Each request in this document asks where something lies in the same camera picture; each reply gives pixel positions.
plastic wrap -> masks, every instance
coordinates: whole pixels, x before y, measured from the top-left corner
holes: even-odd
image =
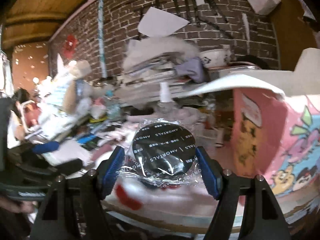
[[[154,187],[202,184],[194,125],[164,119],[140,123],[125,155],[121,177]]]

white spray nozzle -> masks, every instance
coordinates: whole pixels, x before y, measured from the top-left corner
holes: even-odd
[[[171,93],[167,82],[160,82],[160,102],[172,102]]]

cardboard box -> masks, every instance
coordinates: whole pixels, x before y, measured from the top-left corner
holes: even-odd
[[[234,90],[236,173],[263,174],[275,195],[310,183],[320,157],[320,50],[303,50],[294,72],[231,73],[190,93]]]

cartoon character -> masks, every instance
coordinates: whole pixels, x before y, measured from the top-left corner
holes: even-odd
[[[255,172],[254,160],[258,151],[261,130],[244,114],[240,125],[240,136],[236,145],[236,166],[242,175],[251,176]]]
[[[310,170],[308,168],[304,168],[296,178],[296,182],[293,186],[293,191],[303,188],[308,185],[311,181],[312,177],[316,174],[317,166],[313,166]]]
[[[289,163],[301,162],[301,160],[308,158],[308,154],[312,152],[313,147],[317,143],[320,131],[318,128],[314,128],[313,116],[310,114],[308,107],[306,106],[301,121],[303,125],[294,125],[291,129],[291,135],[298,135],[298,140],[287,150],[284,155],[289,155]]]
[[[274,183],[274,187],[272,188],[273,194],[278,195],[283,193],[292,186],[295,180],[292,171],[293,165],[289,164],[285,170],[277,171],[275,175],[272,175]]]

fluffy white material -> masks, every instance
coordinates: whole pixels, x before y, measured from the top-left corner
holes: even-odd
[[[166,52],[178,52],[182,60],[199,56],[199,50],[196,46],[173,36],[146,38],[128,49],[127,57],[122,64],[124,71]]]

